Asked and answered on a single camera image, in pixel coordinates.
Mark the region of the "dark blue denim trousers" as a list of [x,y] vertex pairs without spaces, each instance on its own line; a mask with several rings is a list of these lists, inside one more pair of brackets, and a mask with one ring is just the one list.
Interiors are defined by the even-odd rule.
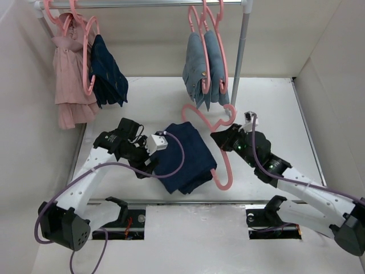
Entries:
[[155,152],[152,160],[157,160],[154,169],[155,175],[167,175],[179,169],[168,178],[160,181],[170,193],[180,191],[190,194],[200,185],[213,179],[211,170],[217,168],[217,163],[200,136],[199,132],[190,122],[170,124],[166,132],[172,134],[165,136],[168,142],[166,149]]

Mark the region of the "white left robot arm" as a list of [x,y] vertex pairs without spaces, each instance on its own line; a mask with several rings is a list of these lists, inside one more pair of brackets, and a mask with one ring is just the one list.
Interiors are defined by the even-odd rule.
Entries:
[[153,172],[157,161],[150,160],[150,156],[165,149],[168,143],[162,135],[139,134],[140,127],[141,124],[123,118],[116,129],[102,132],[76,179],[39,207],[35,231],[51,243],[78,251],[93,231],[109,223],[117,227],[124,225],[128,217],[127,202],[108,197],[95,207],[87,204],[106,175],[107,167],[121,158],[128,160],[129,167],[141,178]]

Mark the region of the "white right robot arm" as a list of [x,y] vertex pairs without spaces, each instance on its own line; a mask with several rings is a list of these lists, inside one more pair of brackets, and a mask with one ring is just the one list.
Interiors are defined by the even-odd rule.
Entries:
[[271,152],[271,143],[258,131],[239,124],[211,134],[225,152],[236,152],[263,183],[305,202],[296,205],[283,196],[273,197],[263,217],[271,225],[295,223],[319,232],[354,256],[364,254],[364,198],[322,187]]

